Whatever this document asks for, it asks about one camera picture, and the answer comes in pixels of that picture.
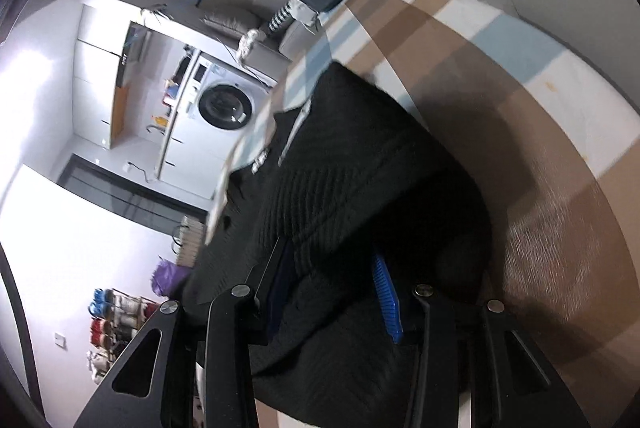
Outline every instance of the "black cloth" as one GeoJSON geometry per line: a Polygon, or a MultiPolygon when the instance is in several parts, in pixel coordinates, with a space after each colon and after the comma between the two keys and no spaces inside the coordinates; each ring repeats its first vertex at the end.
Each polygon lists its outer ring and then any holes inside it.
{"type": "Polygon", "coordinates": [[[241,283],[278,236],[297,278],[280,330],[251,347],[256,397],[322,428],[401,427],[415,349],[386,334],[372,245],[402,285],[431,283],[472,301],[490,224],[470,177],[386,93],[333,63],[278,166],[298,115],[277,114],[266,162],[233,172],[228,204],[181,296],[205,324],[209,303],[241,283]]]}
{"type": "Polygon", "coordinates": [[[187,72],[187,68],[189,66],[189,62],[191,61],[191,54],[186,54],[180,60],[178,64],[178,68],[175,71],[175,74],[171,77],[174,83],[180,85],[182,83],[182,78],[184,78],[184,74],[187,72]]]}

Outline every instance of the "white cabinet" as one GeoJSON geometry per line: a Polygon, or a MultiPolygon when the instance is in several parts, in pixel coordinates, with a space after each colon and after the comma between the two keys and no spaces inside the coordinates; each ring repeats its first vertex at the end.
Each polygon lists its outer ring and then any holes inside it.
{"type": "Polygon", "coordinates": [[[104,148],[111,147],[113,88],[74,78],[74,132],[104,148]]]}
{"type": "Polygon", "coordinates": [[[183,143],[170,138],[163,163],[162,181],[211,199],[225,160],[195,142],[183,143]]]}
{"type": "Polygon", "coordinates": [[[178,114],[162,160],[160,179],[187,192],[211,199],[228,150],[218,151],[219,133],[204,128],[184,113],[178,114]]]}
{"type": "Polygon", "coordinates": [[[78,40],[120,56],[129,25],[128,18],[85,6],[78,27],[78,40]]]}
{"type": "Polygon", "coordinates": [[[74,76],[87,82],[110,87],[113,92],[120,57],[99,47],[76,40],[74,76]]]}

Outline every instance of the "screw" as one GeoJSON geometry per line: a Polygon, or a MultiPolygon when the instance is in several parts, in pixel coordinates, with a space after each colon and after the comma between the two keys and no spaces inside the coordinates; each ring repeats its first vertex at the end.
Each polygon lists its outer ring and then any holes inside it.
{"type": "Polygon", "coordinates": [[[502,313],[504,312],[504,303],[500,300],[489,300],[489,302],[486,303],[486,308],[492,313],[502,313]]]}
{"type": "Polygon", "coordinates": [[[178,302],[175,300],[167,300],[160,306],[160,312],[163,314],[175,313],[178,310],[178,302]]]}
{"type": "Polygon", "coordinates": [[[433,294],[433,287],[425,283],[419,283],[415,286],[414,293],[418,296],[428,297],[433,294]]]}
{"type": "Polygon", "coordinates": [[[251,293],[251,288],[248,285],[243,283],[236,285],[231,290],[231,294],[236,298],[242,298],[243,296],[247,296],[249,293],[251,293]]]}

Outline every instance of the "front-loading washer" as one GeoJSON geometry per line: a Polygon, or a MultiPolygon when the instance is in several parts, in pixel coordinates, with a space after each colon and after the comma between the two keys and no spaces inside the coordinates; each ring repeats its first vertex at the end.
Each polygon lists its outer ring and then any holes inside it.
{"type": "Polygon", "coordinates": [[[244,129],[268,96],[258,79],[206,53],[200,53],[192,72],[200,87],[190,117],[220,131],[244,129]]]}

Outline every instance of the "wall outlet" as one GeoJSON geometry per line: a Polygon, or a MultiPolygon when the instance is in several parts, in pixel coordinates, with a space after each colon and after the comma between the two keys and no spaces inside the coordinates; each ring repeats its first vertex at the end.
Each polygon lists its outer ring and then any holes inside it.
{"type": "Polygon", "coordinates": [[[53,333],[53,341],[60,348],[66,348],[66,338],[58,332],[53,333]]]}

